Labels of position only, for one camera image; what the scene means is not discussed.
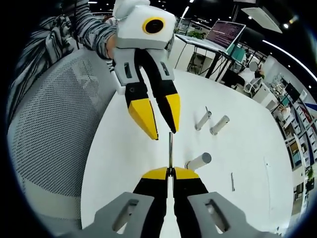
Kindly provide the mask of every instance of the metal rod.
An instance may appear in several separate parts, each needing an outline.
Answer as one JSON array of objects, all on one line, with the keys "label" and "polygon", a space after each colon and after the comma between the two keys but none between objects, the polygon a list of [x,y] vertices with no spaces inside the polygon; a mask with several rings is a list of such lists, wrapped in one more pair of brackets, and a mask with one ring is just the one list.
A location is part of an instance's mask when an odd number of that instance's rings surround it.
[{"label": "metal rod", "polygon": [[231,185],[232,185],[232,191],[234,192],[236,189],[234,188],[233,173],[231,173]]},{"label": "metal rod", "polygon": [[190,169],[190,170],[196,170],[206,164],[209,164],[211,162],[211,155],[207,152],[201,154],[200,156],[198,156],[197,158],[188,161],[185,164],[185,168],[186,169]]},{"label": "metal rod", "polygon": [[168,167],[173,168],[173,133],[169,133],[169,155],[168,155]]},{"label": "metal rod", "polygon": [[218,132],[230,121],[229,117],[224,115],[218,123],[210,128],[210,133],[212,135],[217,135]]},{"label": "metal rod", "polygon": [[211,112],[208,111],[208,108],[206,107],[206,113],[203,116],[203,118],[195,125],[195,129],[201,130],[203,125],[208,121],[210,117],[211,117]]}]

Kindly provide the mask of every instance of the monitor screen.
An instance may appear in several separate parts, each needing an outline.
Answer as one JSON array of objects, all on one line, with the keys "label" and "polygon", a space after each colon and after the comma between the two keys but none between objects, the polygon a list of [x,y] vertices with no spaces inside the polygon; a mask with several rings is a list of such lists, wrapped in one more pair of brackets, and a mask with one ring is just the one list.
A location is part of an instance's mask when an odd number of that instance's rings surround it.
[{"label": "monitor screen", "polygon": [[206,37],[206,40],[212,41],[227,50],[245,27],[246,25],[235,22],[217,21]]}]

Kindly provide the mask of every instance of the white chair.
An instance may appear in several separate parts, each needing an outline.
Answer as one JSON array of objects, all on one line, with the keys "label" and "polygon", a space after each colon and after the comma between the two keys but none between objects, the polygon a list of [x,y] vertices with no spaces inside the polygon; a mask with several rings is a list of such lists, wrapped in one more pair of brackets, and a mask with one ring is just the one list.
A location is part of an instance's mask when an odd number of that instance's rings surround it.
[{"label": "white chair", "polygon": [[8,147],[22,192],[54,236],[81,229],[85,165],[114,93],[106,61],[79,49],[32,85],[9,125]]},{"label": "white chair", "polygon": [[244,85],[243,91],[245,93],[248,93],[253,97],[253,95],[259,90],[261,83],[262,83],[262,78],[254,78],[251,80],[251,82],[246,82]]}]

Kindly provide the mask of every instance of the human hand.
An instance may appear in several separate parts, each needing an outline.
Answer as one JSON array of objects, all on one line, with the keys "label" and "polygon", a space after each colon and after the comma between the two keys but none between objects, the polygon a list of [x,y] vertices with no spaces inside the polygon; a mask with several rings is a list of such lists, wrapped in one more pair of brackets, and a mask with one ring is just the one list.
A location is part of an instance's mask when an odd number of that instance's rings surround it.
[{"label": "human hand", "polygon": [[110,59],[113,59],[113,48],[115,47],[115,34],[108,38],[106,43],[107,54]]}]

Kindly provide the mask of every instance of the ceiling light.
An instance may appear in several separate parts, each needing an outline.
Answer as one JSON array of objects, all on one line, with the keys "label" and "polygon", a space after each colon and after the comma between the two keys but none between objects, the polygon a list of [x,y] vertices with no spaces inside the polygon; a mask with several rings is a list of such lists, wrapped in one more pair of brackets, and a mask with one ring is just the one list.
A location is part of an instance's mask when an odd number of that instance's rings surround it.
[{"label": "ceiling light", "polygon": [[287,51],[283,50],[282,48],[272,44],[271,42],[268,42],[266,40],[262,40],[264,43],[267,43],[270,46],[273,46],[274,48],[282,51],[284,54],[288,55],[290,58],[292,58],[293,60],[295,60],[301,67],[303,67],[307,73],[309,73],[311,75],[311,77],[313,77],[313,79],[317,82],[317,77],[313,74],[313,72],[311,72],[309,70],[309,68],[307,68],[302,62],[300,62],[297,58],[295,58],[294,56],[292,56],[290,53],[288,53]]},{"label": "ceiling light", "polygon": [[183,15],[182,15],[181,18],[184,18],[184,16],[185,16],[186,12],[188,11],[188,9],[189,9],[189,7],[187,6],[187,7],[185,8],[185,11],[183,12]]}]

